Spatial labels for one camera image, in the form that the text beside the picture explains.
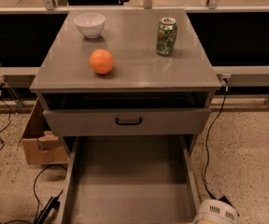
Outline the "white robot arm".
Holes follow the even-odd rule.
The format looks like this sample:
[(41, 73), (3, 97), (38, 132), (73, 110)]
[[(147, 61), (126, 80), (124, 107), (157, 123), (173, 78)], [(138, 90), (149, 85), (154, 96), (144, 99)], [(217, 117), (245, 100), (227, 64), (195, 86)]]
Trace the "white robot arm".
[(193, 224), (238, 224), (238, 214), (229, 204), (218, 200), (204, 200)]

